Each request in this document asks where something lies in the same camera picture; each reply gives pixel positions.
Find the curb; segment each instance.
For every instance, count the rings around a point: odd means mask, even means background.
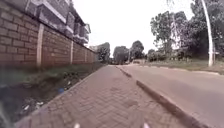
[[[124,75],[126,75],[129,78],[134,79],[131,74],[127,73],[123,69],[117,67],[121,70]],[[147,85],[142,83],[139,80],[135,80],[136,85],[138,85],[144,92],[146,92],[148,95],[150,95],[152,98],[154,98],[158,103],[160,103],[164,108],[166,108],[169,112],[171,112],[173,115],[175,115],[180,121],[187,127],[190,128],[211,128],[208,125],[198,121],[194,117],[190,116],[186,112],[184,112],[181,108],[176,106],[174,103],[169,101],[164,96],[160,95],[158,92],[150,89]]]

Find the paved walkway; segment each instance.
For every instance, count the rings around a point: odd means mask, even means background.
[[[16,123],[16,128],[185,128],[114,66],[106,66],[79,85]]]

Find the overcast sky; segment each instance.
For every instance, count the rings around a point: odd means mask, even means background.
[[[73,0],[77,12],[84,22],[90,24],[91,34],[88,45],[109,42],[111,54],[116,46],[130,48],[140,40],[145,50],[155,48],[151,33],[151,18],[168,10],[166,0]],[[175,0],[172,7],[192,16],[191,0]]]

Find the asphalt road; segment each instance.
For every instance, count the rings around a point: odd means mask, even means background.
[[[199,121],[224,128],[224,76],[137,65],[122,68]]]

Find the brick wall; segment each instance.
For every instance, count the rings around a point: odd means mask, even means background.
[[[0,1],[0,66],[35,67],[38,43],[42,44],[41,66],[44,67],[95,61],[92,57],[95,53],[77,43],[73,43],[71,52],[72,40],[46,25],[40,39],[40,24]]]

